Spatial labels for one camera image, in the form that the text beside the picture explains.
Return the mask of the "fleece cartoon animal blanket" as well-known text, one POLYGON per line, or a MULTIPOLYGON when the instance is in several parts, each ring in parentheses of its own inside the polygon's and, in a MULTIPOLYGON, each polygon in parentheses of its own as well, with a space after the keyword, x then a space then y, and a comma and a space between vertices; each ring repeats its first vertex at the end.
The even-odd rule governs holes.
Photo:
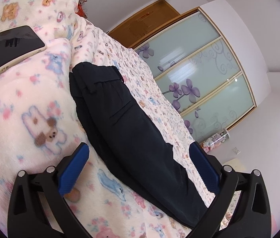
MULTIPOLYGON (((91 24, 76 14, 79 0, 0 0, 0 31, 29 25, 46 49, 0 74, 0 230, 20 170, 39 173, 70 155, 87 136, 69 91, 74 64, 88 61, 81 42, 91 24)), ((79 179, 66 201, 77 213, 79 179)))

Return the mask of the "glass sliding door wardrobe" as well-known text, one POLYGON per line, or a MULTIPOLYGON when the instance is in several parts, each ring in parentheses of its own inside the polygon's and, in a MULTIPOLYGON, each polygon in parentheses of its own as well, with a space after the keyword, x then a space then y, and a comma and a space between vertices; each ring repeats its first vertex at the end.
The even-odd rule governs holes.
POLYGON ((256 107, 235 51, 201 8, 176 18, 135 50, 196 141, 232 128, 256 107))

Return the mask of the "red brown fuzzy object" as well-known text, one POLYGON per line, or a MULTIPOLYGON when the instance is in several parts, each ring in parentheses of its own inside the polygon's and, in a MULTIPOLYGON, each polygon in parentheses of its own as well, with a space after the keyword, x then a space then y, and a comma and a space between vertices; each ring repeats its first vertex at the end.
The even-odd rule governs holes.
POLYGON ((78 14, 80 17, 83 17, 85 19, 88 18, 86 12, 83 9, 83 5, 87 3, 88 0, 79 0, 76 8, 76 14, 78 14))

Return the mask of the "white wall switch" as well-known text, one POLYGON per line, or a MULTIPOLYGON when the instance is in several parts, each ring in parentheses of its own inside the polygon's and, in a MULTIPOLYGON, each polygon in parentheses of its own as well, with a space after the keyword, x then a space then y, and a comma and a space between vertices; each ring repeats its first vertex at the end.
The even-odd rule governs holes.
POLYGON ((232 151, 233 151, 236 155, 238 155, 238 154, 241 152, 237 147, 233 148, 232 151))

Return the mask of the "black pants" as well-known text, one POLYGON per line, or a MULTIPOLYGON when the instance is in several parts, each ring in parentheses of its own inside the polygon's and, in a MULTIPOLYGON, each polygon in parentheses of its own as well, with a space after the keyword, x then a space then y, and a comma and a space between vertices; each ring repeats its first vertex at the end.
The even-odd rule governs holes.
POLYGON ((109 171, 176 221, 195 227, 207 208, 118 69, 82 62, 69 82, 78 119, 109 171))

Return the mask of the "clear tube of plush toys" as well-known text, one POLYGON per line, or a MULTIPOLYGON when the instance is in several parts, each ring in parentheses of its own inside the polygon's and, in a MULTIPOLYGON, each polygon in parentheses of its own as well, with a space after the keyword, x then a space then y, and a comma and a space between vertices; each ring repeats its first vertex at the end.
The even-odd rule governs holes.
POLYGON ((204 140, 203 143, 201 143, 201 147, 206 153, 208 153, 214 150, 215 148, 217 148, 218 146, 220 146, 229 138, 230 138, 230 134, 228 130, 224 128, 220 132, 215 133, 211 137, 204 140))

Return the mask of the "floral printed bed sheet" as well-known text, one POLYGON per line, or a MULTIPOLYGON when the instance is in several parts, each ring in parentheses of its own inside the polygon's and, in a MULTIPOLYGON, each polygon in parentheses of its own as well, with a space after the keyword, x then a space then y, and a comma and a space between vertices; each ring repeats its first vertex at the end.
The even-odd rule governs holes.
MULTIPOLYGON (((153 121, 163 139, 173 146, 173 158, 182 165, 195 184, 203 206, 210 206, 210 192, 188 156, 193 142, 180 114, 163 96, 147 63, 132 49, 125 48, 98 27, 88 24, 81 42, 84 58, 98 66, 115 66, 123 75, 131 94, 153 121)), ((96 149, 78 188, 81 201, 77 213, 93 237, 185 237, 190 229, 165 211, 123 184, 107 168, 96 149)))

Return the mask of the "black smartphone beige case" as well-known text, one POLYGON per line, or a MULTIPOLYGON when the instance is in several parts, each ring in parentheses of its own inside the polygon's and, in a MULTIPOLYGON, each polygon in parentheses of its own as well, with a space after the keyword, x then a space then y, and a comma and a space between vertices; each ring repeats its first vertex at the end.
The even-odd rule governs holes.
POLYGON ((45 42, 28 25, 0 31, 0 74, 45 49, 45 42))

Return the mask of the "brown wooden door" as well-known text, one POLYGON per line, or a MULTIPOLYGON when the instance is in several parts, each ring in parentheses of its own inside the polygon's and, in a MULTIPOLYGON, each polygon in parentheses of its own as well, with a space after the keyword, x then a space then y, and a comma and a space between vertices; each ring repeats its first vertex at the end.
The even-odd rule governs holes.
POLYGON ((179 15, 167 1, 158 0, 124 20, 108 35, 123 46, 132 48, 141 38, 179 15))

